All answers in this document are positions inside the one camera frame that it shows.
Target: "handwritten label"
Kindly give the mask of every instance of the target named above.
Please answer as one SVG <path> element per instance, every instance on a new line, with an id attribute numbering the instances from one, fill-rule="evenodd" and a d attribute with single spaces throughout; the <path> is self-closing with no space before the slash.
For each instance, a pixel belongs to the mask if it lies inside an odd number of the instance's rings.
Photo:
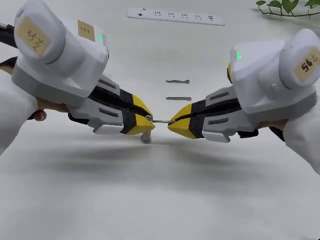
<path id="1" fill-rule="evenodd" d="M 313 47 L 303 60 L 295 67 L 294 72 L 300 82 L 304 83 L 320 67 L 320 50 Z"/>
<path id="2" fill-rule="evenodd" d="M 49 47 L 51 40 L 32 20 L 26 16 L 19 24 L 16 34 L 33 50 L 39 57 Z"/>
<path id="3" fill-rule="evenodd" d="M 80 20 L 78 20 L 78 35 L 92 42 L 96 41 L 95 28 Z"/>

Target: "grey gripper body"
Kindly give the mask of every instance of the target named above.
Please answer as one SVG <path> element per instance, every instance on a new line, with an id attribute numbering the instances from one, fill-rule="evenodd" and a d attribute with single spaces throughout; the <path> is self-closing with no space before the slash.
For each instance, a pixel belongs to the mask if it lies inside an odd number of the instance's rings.
<path id="1" fill-rule="evenodd" d="M 206 108 L 221 102 L 238 99 L 233 86 L 224 87 L 205 98 Z M 237 132 L 253 132 L 264 121 L 277 121 L 302 116 L 317 104 L 317 92 L 303 100 L 286 107 L 247 114 L 241 108 L 230 109 L 221 115 L 208 116 L 204 119 L 202 133 L 222 134 L 230 141 Z"/>
<path id="2" fill-rule="evenodd" d="M 69 113 L 75 119 L 88 120 L 88 126 L 94 132 L 102 125 L 123 126 L 123 114 L 120 109 L 106 106 L 99 99 L 91 96 L 82 98 L 75 94 L 51 87 L 36 80 L 16 65 L 12 73 L 12 81 L 30 95 L 53 103 L 65 103 Z M 95 89 L 106 90 L 120 95 L 120 87 L 108 77 L 102 75 Z"/>

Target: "white surface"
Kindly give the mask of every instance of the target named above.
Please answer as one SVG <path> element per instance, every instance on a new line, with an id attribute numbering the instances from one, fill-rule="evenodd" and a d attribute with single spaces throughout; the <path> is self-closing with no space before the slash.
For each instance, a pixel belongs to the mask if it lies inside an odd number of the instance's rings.
<path id="1" fill-rule="evenodd" d="M 12 23 L 22 0 L 1 0 Z M 230 49 L 291 38 L 302 25 L 261 17 L 255 0 L 56 0 L 51 9 L 108 33 L 107 77 L 154 119 L 229 86 Z M 130 19 L 130 6 L 206 12 L 225 27 Z M 15 50 L 0 45 L 1 60 Z M 165 79 L 190 79 L 167 84 Z M 230 143 L 188 140 L 157 124 L 140 136 L 94 135 L 62 113 L 28 122 L 0 158 L 1 240 L 302 240 L 320 236 L 320 177 L 268 130 Z"/>
<path id="2" fill-rule="evenodd" d="M 170 22 L 209 24 L 221 26 L 225 25 L 221 17 L 207 13 L 191 13 L 163 9 L 149 9 L 144 7 L 130 7 L 126 11 L 126 15 L 128 18 L 136 19 L 151 19 Z"/>

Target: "power strip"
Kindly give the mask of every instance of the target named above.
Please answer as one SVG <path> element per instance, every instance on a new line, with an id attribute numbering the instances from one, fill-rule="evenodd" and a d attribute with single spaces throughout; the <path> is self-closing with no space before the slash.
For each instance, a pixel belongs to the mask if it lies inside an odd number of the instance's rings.
<path id="1" fill-rule="evenodd" d="M 146 9 L 131 7 L 127 10 L 126 15 L 128 18 L 136 19 L 151 19 L 162 20 L 171 22 L 183 22 L 194 24 L 209 24 L 224 26 L 224 21 L 221 17 L 205 14 L 205 13 L 189 13 L 177 12 L 159 9 Z"/>

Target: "metal pin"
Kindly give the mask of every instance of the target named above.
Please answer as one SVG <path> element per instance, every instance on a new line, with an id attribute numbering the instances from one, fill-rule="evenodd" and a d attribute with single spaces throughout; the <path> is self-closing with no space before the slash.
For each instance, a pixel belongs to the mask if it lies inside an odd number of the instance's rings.
<path id="1" fill-rule="evenodd" d="M 145 116 L 146 119 L 148 119 L 150 122 L 153 122 L 153 117 L 152 116 Z M 151 143 L 151 131 L 145 131 L 142 133 L 140 140 L 143 144 L 149 144 Z"/>
<path id="2" fill-rule="evenodd" d="M 190 80 L 165 80 L 167 83 L 189 84 Z"/>
<path id="3" fill-rule="evenodd" d="M 192 98 L 190 96 L 168 96 L 166 100 L 186 100 L 191 101 Z"/>
<path id="4" fill-rule="evenodd" d="M 162 124 L 173 124 L 174 121 L 170 120 L 152 120 L 153 123 L 162 123 Z"/>

